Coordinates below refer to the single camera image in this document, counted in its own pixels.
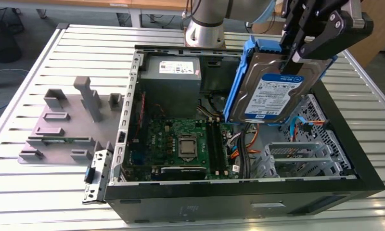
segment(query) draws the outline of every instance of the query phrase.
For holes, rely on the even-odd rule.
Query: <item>circuit board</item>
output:
[[[220,142],[224,142],[228,134],[232,133],[232,126],[224,123],[218,123],[220,128]],[[211,179],[228,179],[228,170],[215,171],[211,161],[215,159],[210,156],[208,145],[208,126],[206,120],[195,119],[154,119],[150,121],[147,129],[147,139],[144,146],[147,147],[143,165],[146,166],[178,166],[178,167],[206,167],[207,178]],[[186,150],[190,147],[195,151],[190,154]],[[223,145],[223,153],[216,160],[222,162],[224,169],[228,169],[228,160],[226,147]]]

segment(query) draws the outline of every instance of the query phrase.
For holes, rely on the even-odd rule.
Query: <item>slotted metal surface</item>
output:
[[[279,36],[260,38],[280,40]],[[240,49],[248,34],[226,33],[227,48]],[[0,118],[0,228],[76,230],[319,230],[346,227],[385,230],[385,191],[350,201],[314,217],[127,225],[108,205],[82,205],[86,167],[26,166],[18,155],[44,108],[48,88],[79,94],[76,76],[90,76],[100,95],[126,92],[136,44],[183,46],[183,32],[170,29],[71,25],[56,30]],[[364,151],[385,182],[385,101],[346,52],[323,79]]]

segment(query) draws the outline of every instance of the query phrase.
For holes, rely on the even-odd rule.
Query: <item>floor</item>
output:
[[[119,26],[115,13],[48,10],[47,16],[47,19],[40,19],[34,9],[22,9],[20,18],[26,26],[26,31],[16,35],[16,40],[23,50],[23,58],[11,64],[0,64],[0,69],[31,69],[59,23]],[[126,25],[122,26],[131,26],[128,15],[123,14],[120,17],[123,18],[123,22],[126,22]],[[151,23],[150,20],[148,16],[144,15],[144,27],[162,28],[164,26],[164,28],[168,29],[180,28],[180,16],[172,17],[166,15],[156,19],[156,23]],[[226,31],[228,32],[247,33],[244,22],[226,20],[224,25]],[[382,54],[370,64],[367,71],[385,94],[385,58]],[[23,71],[0,72],[0,107],[6,106],[11,101],[24,77],[26,73]]]

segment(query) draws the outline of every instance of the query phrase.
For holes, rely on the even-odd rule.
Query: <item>desk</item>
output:
[[[275,35],[256,36],[280,40]],[[226,33],[228,49],[240,49],[247,40],[248,34]],[[82,205],[87,167],[20,165],[18,155],[46,105],[43,94],[50,88],[80,94],[74,87],[76,76],[91,76],[100,95],[124,93],[136,44],[183,46],[184,34],[182,30],[84,25],[56,30],[0,118],[0,224],[8,224],[2,228],[385,231],[385,191],[308,217],[127,225],[108,205]],[[107,68],[106,63],[116,67]],[[347,51],[323,81],[385,183],[385,97]]]
[[[142,14],[182,15],[186,4],[187,0],[0,0],[0,7],[128,13],[134,27],[142,27]]]

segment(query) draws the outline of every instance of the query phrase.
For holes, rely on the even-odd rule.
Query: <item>hard disk drive label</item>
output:
[[[290,91],[303,83],[303,76],[266,74],[252,95],[246,115],[251,118],[275,118],[291,100]]]
[[[194,74],[194,62],[162,61],[160,74]]]

